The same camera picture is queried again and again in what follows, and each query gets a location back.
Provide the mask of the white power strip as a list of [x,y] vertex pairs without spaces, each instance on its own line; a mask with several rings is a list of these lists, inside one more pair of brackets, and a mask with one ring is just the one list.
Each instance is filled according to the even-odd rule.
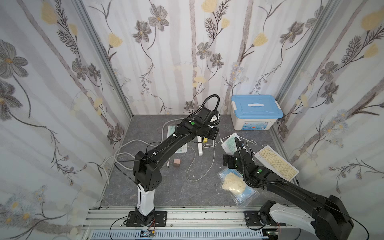
[[199,156],[202,156],[203,155],[203,138],[200,137],[200,136],[197,136],[197,139],[198,139],[198,151],[199,151]]

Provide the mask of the green keyboard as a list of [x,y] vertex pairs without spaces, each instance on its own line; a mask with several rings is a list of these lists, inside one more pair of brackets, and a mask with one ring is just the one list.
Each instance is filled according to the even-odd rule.
[[221,139],[222,148],[227,155],[233,155],[238,150],[235,141],[235,139],[238,137],[239,136],[237,133],[233,133],[232,135]]
[[182,126],[177,127],[174,125],[168,127],[167,137],[172,137],[169,153],[181,154],[187,152],[187,144],[184,142],[187,133],[187,129]]

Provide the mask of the pink USB charger end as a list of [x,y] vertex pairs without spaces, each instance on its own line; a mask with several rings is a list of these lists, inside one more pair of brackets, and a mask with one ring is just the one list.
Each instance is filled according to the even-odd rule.
[[174,159],[173,166],[174,167],[180,167],[181,166],[181,160],[180,159]]

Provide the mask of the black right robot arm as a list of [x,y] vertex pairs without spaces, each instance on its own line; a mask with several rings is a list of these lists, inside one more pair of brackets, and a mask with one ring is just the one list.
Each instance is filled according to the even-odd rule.
[[238,137],[235,144],[234,154],[223,156],[224,166],[236,170],[248,187],[265,189],[295,205],[292,209],[267,201],[259,209],[259,219],[264,226],[284,223],[312,233],[320,240],[349,238],[358,220],[349,215],[340,198],[325,197],[285,180],[267,167],[256,165],[252,150]]

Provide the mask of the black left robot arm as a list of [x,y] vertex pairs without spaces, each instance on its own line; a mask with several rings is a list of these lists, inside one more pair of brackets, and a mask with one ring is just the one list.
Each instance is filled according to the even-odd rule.
[[196,137],[216,140],[220,122],[219,104],[219,95],[210,95],[198,110],[182,119],[175,131],[158,146],[135,155],[133,175],[138,187],[138,203],[127,216],[124,222],[126,227],[151,227],[156,222],[165,224],[166,220],[162,217],[166,217],[167,212],[159,212],[158,217],[154,205],[155,190],[163,180],[161,168],[177,150]]

